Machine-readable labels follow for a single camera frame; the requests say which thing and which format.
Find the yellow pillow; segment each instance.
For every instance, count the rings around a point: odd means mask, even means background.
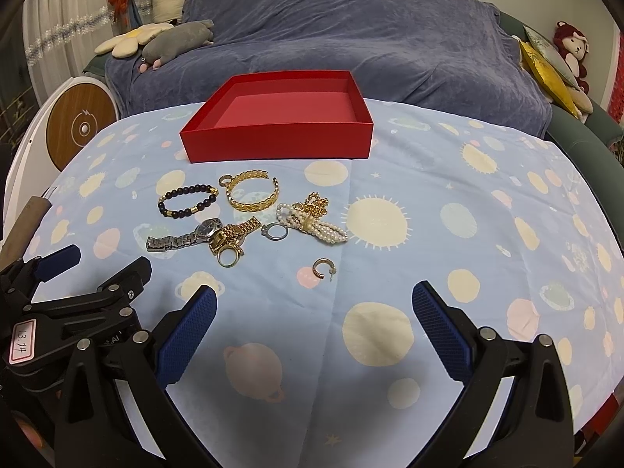
[[[519,41],[519,44],[522,57],[539,85],[544,88],[557,105],[566,109],[575,118],[580,118],[580,111],[574,105],[572,95],[570,95],[557,71],[528,43]]]

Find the wristwatch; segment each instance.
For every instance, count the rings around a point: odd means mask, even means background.
[[[148,237],[145,248],[148,251],[169,251],[179,250],[187,246],[194,246],[200,243],[208,243],[210,238],[220,229],[223,223],[218,218],[209,218],[201,222],[193,232],[183,236],[166,236],[164,238]]]

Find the wooden round panel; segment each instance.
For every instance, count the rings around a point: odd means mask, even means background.
[[[62,171],[95,135],[116,121],[110,96],[95,84],[82,83],[63,93],[52,107],[46,131],[48,153]]]

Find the curtain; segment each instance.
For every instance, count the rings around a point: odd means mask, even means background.
[[[39,105],[82,73],[96,46],[120,32],[107,0],[26,0],[24,49]]]

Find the red cardboard tray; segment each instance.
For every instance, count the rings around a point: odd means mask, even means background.
[[[368,158],[372,119],[349,71],[235,75],[180,132],[192,163]]]

